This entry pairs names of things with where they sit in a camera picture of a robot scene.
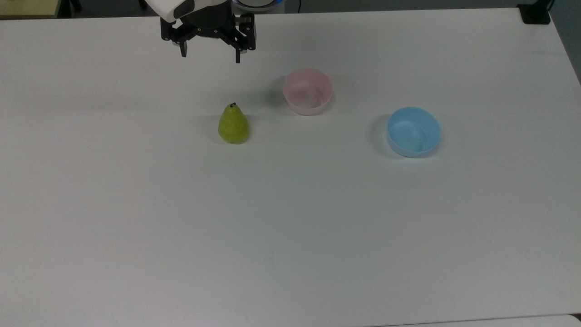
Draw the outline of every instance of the green pear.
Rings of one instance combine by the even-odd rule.
[[[236,102],[224,109],[218,124],[218,134],[227,142],[242,143],[250,134],[248,120]]]

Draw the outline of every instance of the white robot arm casing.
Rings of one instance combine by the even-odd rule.
[[[145,0],[148,5],[166,22],[171,23],[180,17],[174,16],[175,9],[185,2],[193,3],[193,10],[198,11],[205,7],[219,5],[228,0]]]

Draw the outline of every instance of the bowl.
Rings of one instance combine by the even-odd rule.
[[[286,77],[282,92],[291,110],[311,116],[325,109],[333,94],[333,85],[322,71],[303,68]]]
[[[401,108],[388,121],[389,146],[404,157],[426,155],[440,143],[441,135],[436,118],[421,108]]]

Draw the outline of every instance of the black object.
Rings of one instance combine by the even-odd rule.
[[[76,12],[79,12],[83,9],[83,6],[81,6],[81,2],[79,2],[79,0],[70,0],[70,2]]]
[[[236,50],[236,63],[240,54],[256,49],[256,28],[254,14],[245,13],[236,17],[232,13],[231,1],[189,13],[181,19],[182,25],[174,28],[175,22],[168,23],[161,18],[162,39],[180,46],[182,57],[188,53],[187,41],[196,36],[219,38]]]
[[[525,24],[548,25],[551,17],[548,14],[549,4],[553,6],[554,0],[538,0],[532,5],[517,5],[521,11],[522,21]]]

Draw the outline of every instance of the blue bowl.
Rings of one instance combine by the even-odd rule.
[[[388,121],[389,146],[404,157],[427,154],[440,143],[441,135],[436,118],[420,108],[401,108]]]

